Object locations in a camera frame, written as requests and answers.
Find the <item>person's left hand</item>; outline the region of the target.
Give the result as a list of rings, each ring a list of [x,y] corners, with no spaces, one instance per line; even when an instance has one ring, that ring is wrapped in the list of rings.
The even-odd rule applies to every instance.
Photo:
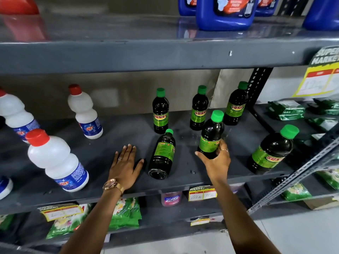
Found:
[[[124,161],[124,153],[127,146],[123,146],[121,152],[119,152],[118,162],[115,167],[109,170],[108,180],[109,179],[116,179],[125,190],[130,189],[135,181],[137,180],[138,176],[133,176],[133,169],[137,165],[135,161],[136,155],[136,147],[133,146],[133,161],[132,162],[125,162]]]

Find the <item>dark bottle with green cap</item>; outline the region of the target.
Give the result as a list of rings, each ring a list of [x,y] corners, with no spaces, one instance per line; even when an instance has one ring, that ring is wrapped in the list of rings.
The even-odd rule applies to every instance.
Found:
[[[248,82],[240,81],[238,88],[231,93],[224,113],[224,125],[235,126],[239,123],[248,102],[247,89]]]
[[[214,110],[211,118],[207,120],[202,128],[197,150],[209,159],[213,159],[217,155],[217,148],[224,132],[223,117],[223,111]]]
[[[154,179],[164,180],[171,171],[176,147],[173,133],[172,129],[167,129],[156,142],[148,168],[148,175]]]
[[[169,101],[165,97],[165,89],[157,88],[156,97],[152,102],[154,131],[164,134],[168,129]]]
[[[192,113],[190,119],[190,128],[194,131],[202,130],[206,119],[206,111],[209,100],[206,96],[206,85],[199,85],[197,94],[192,100]]]
[[[265,174],[276,167],[294,148],[299,128],[287,124],[279,132],[266,136],[249,156],[247,168],[255,174]]]

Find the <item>person's left forearm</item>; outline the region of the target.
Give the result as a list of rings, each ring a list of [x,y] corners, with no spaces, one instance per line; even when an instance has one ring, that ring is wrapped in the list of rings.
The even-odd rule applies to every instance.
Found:
[[[59,254],[100,254],[120,198],[121,191],[118,188],[104,190],[93,210],[70,236]]]

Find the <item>person's right forearm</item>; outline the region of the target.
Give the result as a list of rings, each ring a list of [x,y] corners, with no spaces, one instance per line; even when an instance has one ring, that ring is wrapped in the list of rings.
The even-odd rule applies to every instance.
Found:
[[[223,180],[212,180],[236,254],[281,254]]]

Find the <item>gold wristwatch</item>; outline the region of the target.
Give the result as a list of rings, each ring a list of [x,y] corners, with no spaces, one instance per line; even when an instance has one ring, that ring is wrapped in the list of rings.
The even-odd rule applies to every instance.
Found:
[[[103,191],[108,191],[115,188],[120,191],[120,196],[123,196],[125,188],[116,179],[109,179],[106,181],[102,189]]]

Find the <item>green flowered detergent packet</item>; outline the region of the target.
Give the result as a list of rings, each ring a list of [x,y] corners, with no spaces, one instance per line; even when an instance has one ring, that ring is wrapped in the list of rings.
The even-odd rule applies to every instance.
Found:
[[[85,218],[87,218],[93,208],[93,204],[83,204],[80,205],[80,207],[82,208],[83,213],[55,220],[46,236],[46,239],[52,239],[54,237],[76,231],[82,222],[84,222]]]
[[[138,198],[121,198],[114,209],[109,231],[124,227],[139,228],[139,220],[142,219]]]
[[[0,215],[0,231],[6,231],[9,229],[15,214]]]

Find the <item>small yellow shelf price tag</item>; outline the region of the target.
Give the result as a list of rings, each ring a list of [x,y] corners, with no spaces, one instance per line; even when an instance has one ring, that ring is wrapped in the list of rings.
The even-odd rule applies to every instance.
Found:
[[[203,225],[210,223],[210,218],[209,217],[199,217],[193,221],[190,222],[190,226],[198,226],[198,225]]]

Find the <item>grey perforated metal rack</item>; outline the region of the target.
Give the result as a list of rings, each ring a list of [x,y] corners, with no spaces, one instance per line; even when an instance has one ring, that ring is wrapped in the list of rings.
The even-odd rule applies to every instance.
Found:
[[[263,115],[257,113],[256,107],[260,105],[257,105],[256,101],[272,71],[272,67],[254,68],[249,79],[248,87],[248,110],[269,133],[273,133],[275,130],[271,127],[268,120],[264,118]],[[302,154],[299,160],[294,162],[288,160],[287,164],[293,168],[294,171],[289,174],[287,179],[281,184],[274,188],[266,188],[263,192],[261,192],[253,206],[248,209],[248,214],[254,214],[264,205],[268,204],[275,197],[280,195],[283,191],[316,172],[330,158],[330,155],[336,152],[337,149],[339,149],[339,123],[328,131],[320,139],[317,145],[311,146],[309,152]]]

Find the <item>grey metal shelf unit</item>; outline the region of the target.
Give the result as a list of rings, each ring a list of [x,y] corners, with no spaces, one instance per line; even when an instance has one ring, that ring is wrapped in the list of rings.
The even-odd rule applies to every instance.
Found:
[[[51,15],[45,18],[56,41],[51,42],[1,42],[0,58],[9,57],[9,67],[2,64],[0,75],[35,75],[35,74],[69,74],[69,73],[107,73],[136,71],[170,71],[197,69],[244,69],[281,66],[305,65],[311,56],[321,47],[339,45],[338,32],[317,32],[301,29],[303,17],[273,16],[256,18],[254,25],[244,32],[206,32],[198,38],[174,38],[179,33],[179,17],[173,16],[59,16]],[[33,61],[25,58],[19,61],[15,55],[42,52],[41,57],[33,56]],[[154,188],[132,192],[130,196],[148,196],[162,193],[161,190],[177,189],[187,191],[189,186],[204,183],[198,179],[207,179],[207,175],[193,170],[192,158],[184,159],[180,164],[186,164],[181,171],[182,176],[175,175],[170,179],[167,188],[158,187],[155,181],[147,179]],[[16,200],[1,204],[0,213],[27,213],[39,206],[73,201],[96,202],[99,193],[92,188],[87,195],[80,194],[77,199],[60,190],[47,189],[48,184],[36,188],[40,192],[35,195],[23,193],[26,188],[14,191]],[[104,248],[112,248],[145,243],[156,240],[175,239],[209,231],[223,230],[222,222],[213,226],[198,226],[189,229],[186,219],[206,216],[219,216],[221,213],[198,214],[191,213],[189,217],[160,222],[154,225],[146,221],[139,229],[122,228],[112,231],[117,235],[105,243]],[[41,239],[36,242],[15,244],[0,241],[2,254],[54,254],[47,247],[56,247],[67,237],[50,240]]]

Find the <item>dark green packet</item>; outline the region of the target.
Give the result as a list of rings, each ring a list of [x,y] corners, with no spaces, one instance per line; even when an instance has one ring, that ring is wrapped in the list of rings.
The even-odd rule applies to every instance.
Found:
[[[296,101],[272,101],[268,105],[268,114],[280,121],[303,119],[306,112],[306,107]]]
[[[306,122],[321,132],[328,132],[338,124],[338,120],[333,118],[312,118],[306,119]]]
[[[314,98],[307,106],[316,115],[339,115],[339,98]]]

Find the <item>green and white powder packet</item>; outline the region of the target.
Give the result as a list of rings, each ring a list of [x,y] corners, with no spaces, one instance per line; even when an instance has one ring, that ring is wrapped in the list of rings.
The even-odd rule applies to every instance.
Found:
[[[317,171],[316,174],[320,176],[333,189],[339,191],[339,168]]]
[[[311,193],[302,183],[297,183],[281,193],[281,196],[286,201],[299,201],[311,198]]]

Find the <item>brown cardboard piece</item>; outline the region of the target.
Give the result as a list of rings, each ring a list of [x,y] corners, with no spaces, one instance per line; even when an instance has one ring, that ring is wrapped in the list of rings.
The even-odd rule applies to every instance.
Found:
[[[330,209],[339,207],[339,196],[308,199],[304,200],[303,202],[311,210]]]

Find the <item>blue detergent jug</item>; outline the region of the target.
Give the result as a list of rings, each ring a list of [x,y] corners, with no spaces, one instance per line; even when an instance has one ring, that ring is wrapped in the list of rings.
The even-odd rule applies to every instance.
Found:
[[[178,0],[180,16],[195,16],[197,0]]]
[[[244,31],[253,23],[259,0],[197,0],[196,24],[204,31]]]
[[[255,11],[255,17],[273,16],[279,0],[259,0]]]
[[[339,0],[314,0],[302,27],[311,31],[339,31]]]

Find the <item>large yellow price sign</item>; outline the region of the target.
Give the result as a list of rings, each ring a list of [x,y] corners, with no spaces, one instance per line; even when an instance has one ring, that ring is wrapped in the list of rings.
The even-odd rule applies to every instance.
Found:
[[[339,89],[339,46],[328,46],[312,57],[292,97],[327,94],[336,89]]]

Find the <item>red plastic container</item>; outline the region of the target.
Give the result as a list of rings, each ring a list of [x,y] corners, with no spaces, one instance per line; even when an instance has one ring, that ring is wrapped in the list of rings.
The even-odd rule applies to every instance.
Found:
[[[0,0],[1,15],[38,15],[39,8],[34,0]]]

